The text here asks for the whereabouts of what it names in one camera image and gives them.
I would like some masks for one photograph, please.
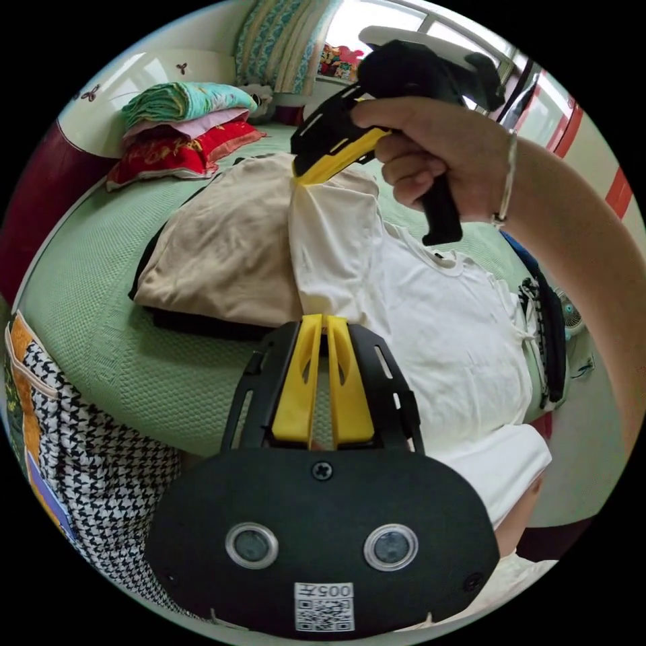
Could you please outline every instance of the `beige shirt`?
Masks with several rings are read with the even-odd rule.
[[[267,327],[299,320],[287,229],[292,159],[246,159],[180,207],[139,277],[135,303]],[[341,211],[351,211],[357,193],[376,198],[379,191],[351,169],[321,190]]]

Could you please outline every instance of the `hand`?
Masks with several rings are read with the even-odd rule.
[[[402,97],[360,102],[357,126],[400,131],[380,139],[375,155],[395,199],[422,210],[434,178],[447,179],[462,221],[487,221],[498,211],[507,175],[509,135],[491,119],[433,99]]]

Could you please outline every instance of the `pillowcase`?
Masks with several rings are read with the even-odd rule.
[[[149,133],[135,140],[106,179],[106,190],[113,191],[138,180],[177,177],[202,180],[217,172],[218,159],[265,136],[244,121],[232,121],[211,128],[195,139],[163,137],[152,139]]]
[[[138,135],[156,128],[172,129],[189,139],[196,139],[207,133],[211,128],[221,126],[229,121],[247,121],[248,117],[249,110],[247,108],[229,108],[227,110],[216,110],[190,121],[140,121],[123,135],[123,144],[125,148],[128,148],[134,143]]]

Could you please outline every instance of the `teal folded blanket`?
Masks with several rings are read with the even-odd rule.
[[[121,108],[129,130],[140,121],[178,122],[216,110],[258,109],[249,94],[222,83],[160,83],[145,89]]]

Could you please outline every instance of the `pink pillow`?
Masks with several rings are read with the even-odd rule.
[[[173,128],[173,130],[186,135],[189,139],[197,139],[201,135],[204,135],[204,133],[208,133],[211,128],[221,126],[229,121],[247,121],[248,117],[249,110],[245,108],[230,108],[228,110],[216,110],[198,119],[191,119],[190,121],[140,121],[123,135],[123,145],[128,148],[137,135],[146,130],[162,127],[165,127],[163,129],[168,127]]]

